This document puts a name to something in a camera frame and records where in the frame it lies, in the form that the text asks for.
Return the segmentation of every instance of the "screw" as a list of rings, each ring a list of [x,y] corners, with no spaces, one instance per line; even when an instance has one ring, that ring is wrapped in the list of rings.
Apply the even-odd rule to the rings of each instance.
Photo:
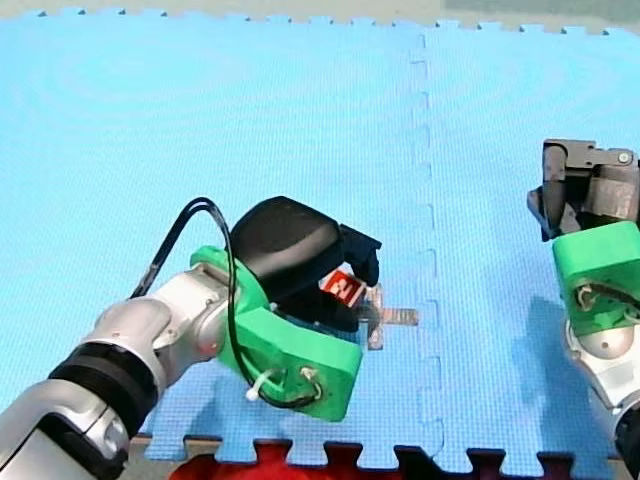
[[[314,377],[315,374],[316,374],[316,371],[313,368],[302,367],[300,369],[300,375],[302,375],[307,380],[311,380]]]

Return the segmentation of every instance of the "green gripper mount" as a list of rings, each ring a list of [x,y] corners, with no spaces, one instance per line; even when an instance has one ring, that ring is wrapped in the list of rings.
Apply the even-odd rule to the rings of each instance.
[[[622,221],[558,237],[553,256],[562,297],[576,336],[627,327],[627,305],[595,295],[588,309],[580,308],[576,292],[589,283],[613,287],[640,298],[640,231]]]
[[[191,256],[191,266],[208,263],[225,272],[228,271],[227,262],[224,250],[210,246],[201,247]],[[236,266],[236,332],[251,376],[255,379],[269,369],[284,372],[267,379],[262,390],[270,398],[288,402],[315,393],[313,386],[300,374],[303,368],[310,368],[315,371],[314,381],[321,386],[322,395],[300,411],[327,421],[342,420],[360,369],[361,348],[295,326],[276,315],[253,274],[238,261]],[[228,339],[218,359],[240,372]]]

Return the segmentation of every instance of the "puzzle edge of mat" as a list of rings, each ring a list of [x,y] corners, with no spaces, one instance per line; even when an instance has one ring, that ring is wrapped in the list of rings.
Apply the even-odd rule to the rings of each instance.
[[[294,19],[284,14],[271,14],[264,16],[252,16],[243,12],[233,12],[224,15],[215,15],[213,13],[201,13],[196,10],[181,10],[179,12],[169,12],[158,8],[143,8],[129,11],[124,7],[102,7],[97,9],[87,9],[81,6],[68,6],[57,10],[47,9],[31,9],[23,12],[17,18],[33,18],[33,17],[55,17],[67,15],[135,15],[146,17],[171,17],[171,18],[188,18],[191,16],[211,17],[224,20],[236,20],[239,22],[258,22],[258,23],[291,23],[291,24],[326,24],[326,25],[351,25],[360,27],[404,27],[420,29],[460,29],[460,30],[479,30],[479,31],[503,31],[506,33],[520,34],[547,34],[547,35],[585,35],[585,36],[609,36],[609,35],[633,35],[636,34],[625,27],[610,26],[597,31],[588,29],[580,25],[564,25],[559,30],[548,28],[544,23],[522,23],[516,27],[510,27],[503,22],[498,21],[479,21],[474,24],[463,24],[461,21],[453,18],[436,18],[433,22],[414,22],[403,19],[394,19],[390,23],[378,22],[373,17],[353,17],[347,22],[335,21],[331,16],[312,15],[308,16],[306,22]]]

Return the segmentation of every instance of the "small metal part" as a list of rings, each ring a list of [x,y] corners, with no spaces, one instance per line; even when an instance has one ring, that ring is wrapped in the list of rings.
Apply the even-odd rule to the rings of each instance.
[[[315,380],[315,376],[318,372],[311,368],[311,367],[302,367],[300,369],[300,375],[302,375],[304,378],[306,378],[312,385],[313,388],[315,388],[316,390],[316,395],[315,397],[313,397],[314,400],[320,400],[322,398],[322,387],[320,386],[320,384]]]
[[[360,321],[367,324],[367,348],[382,350],[384,344],[383,325],[416,326],[418,311],[410,308],[384,308],[382,286],[366,289],[364,301],[358,307]]]
[[[583,312],[588,312],[596,303],[595,296],[592,295],[593,289],[590,285],[579,287],[576,292],[576,302]]]

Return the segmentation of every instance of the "interlocking foam mat tile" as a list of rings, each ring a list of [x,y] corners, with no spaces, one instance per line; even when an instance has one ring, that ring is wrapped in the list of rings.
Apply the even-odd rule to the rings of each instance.
[[[389,305],[423,301],[406,277],[429,265],[432,234],[414,228],[430,214],[417,29],[70,10],[5,20],[0,45],[2,407],[126,298],[199,195],[231,224],[271,196],[305,202],[384,242]],[[222,244],[204,215],[158,282],[201,244]],[[250,403],[239,377],[196,366],[146,422],[147,454],[182,459],[191,435],[221,437],[218,458],[235,462],[255,460],[256,438],[292,440],[305,465],[326,463],[325,441],[362,443],[364,467],[394,468],[394,445],[434,455],[438,362],[421,332],[386,330],[338,424]]]
[[[610,476],[525,195],[546,137],[640,149],[637,37],[78,13],[0,21],[0,408],[130,293],[188,200],[233,223],[286,194],[379,238],[386,305],[420,326],[365,352],[339,424],[249,403],[198,365],[147,420],[150,458],[195,436],[251,462],[254,440],[286,439],[294,464],[339,442],[362,444],[364,468],[406,445],[452,472],[495,448],[506,474],[569,452],[575,477]],[[203,243],[221,238],[197,218],[158,281]]]

